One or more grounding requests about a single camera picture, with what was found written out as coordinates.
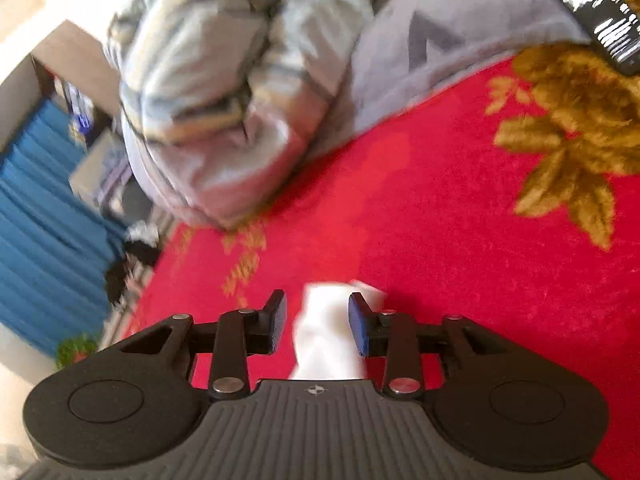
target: curtain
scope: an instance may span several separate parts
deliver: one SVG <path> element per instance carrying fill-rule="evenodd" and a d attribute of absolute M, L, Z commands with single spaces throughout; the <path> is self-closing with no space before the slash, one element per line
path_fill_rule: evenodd
<path fill-rule="evenodd" d="M 103 273 L 126 229 L 71 191 L 85 152 L 68 122 L 44 102 L 0 160 L 0 322 L 50 356 L 67 337 L 100 334 L 110 312 Z"/>

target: circular cover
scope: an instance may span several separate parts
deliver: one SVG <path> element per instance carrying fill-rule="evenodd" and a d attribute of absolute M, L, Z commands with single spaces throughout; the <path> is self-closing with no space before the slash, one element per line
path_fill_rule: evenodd
<path fill-rule="evenodd" d="M 488 465 L 551 470 L 588 460 L 607 428 L 607 405 L 589 382 L 542 359 L 479 356 L 437 391 L 445 436 Z"/>
<path fill-rule="evenodd" d="M 59 462 L 113 468 L 161 454 L 200 415 L 191 385 L 156 356 L 113 352 L 41 382 L 24 405 L 36 449 Z"/>

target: red bedspread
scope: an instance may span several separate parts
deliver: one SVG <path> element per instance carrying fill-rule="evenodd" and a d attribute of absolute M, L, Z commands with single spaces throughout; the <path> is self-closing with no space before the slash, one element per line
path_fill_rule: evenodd
<path fill-rule="evenodd" d="M 305 283 L 362 280 L 420 321 L 464 314 L 593 381 L 610 405 L 596 464 L 640 479 L 638 105 L 584 51 L 551 54 L 532 49 L 387 121 L 237 233 L 182 227 L 132 330 L 175 312 L 215 320 L 283 288 L 281 347 L 250 371 L 286 378 Z M 202 360 L 197 385 L 207 371 Z"/>

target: smartphone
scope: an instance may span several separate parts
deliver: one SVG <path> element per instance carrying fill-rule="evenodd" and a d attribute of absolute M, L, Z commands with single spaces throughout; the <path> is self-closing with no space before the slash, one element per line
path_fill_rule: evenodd
<path fill-rule="evenodd" d="M 640 72 L 640 18 L 624 0 L 562 0 L 609 64 L 625 76 Z"/>

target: gray cloth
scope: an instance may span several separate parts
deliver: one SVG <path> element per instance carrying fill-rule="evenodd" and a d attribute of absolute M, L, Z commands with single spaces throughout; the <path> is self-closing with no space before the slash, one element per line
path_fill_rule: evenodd
<path fill-rule="evenodd" d="M 372 0 L 133 0 L 104 46 L 140 186 L 181 220 L 233 226 L 304 157 Z"/>
<path fill-rule="evenodd" d="M 378 5 L 309 159 L 524 46 L 589 41 L 559 0 L 379 0 Z"/>

